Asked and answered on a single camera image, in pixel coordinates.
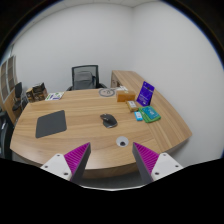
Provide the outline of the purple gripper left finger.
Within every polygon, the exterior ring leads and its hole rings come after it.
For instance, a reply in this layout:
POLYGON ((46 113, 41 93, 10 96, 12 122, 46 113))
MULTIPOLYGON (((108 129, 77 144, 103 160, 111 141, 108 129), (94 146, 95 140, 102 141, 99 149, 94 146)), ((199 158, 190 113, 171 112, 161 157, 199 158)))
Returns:
POLYGON ((55 154, 41 168, 70 182, 79 183, 90 154, 91 144, 85 143, 65 155, 55 154))

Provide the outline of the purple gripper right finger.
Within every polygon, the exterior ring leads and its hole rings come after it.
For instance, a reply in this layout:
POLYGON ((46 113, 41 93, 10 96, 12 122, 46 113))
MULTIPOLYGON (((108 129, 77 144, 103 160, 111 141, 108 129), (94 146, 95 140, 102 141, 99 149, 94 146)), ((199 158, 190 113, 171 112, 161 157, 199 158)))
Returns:
POLYGON ((182 169, 182 166, 169 154, 158 154, 134 142, 132 153, 144 184, 152 183, 182 169))

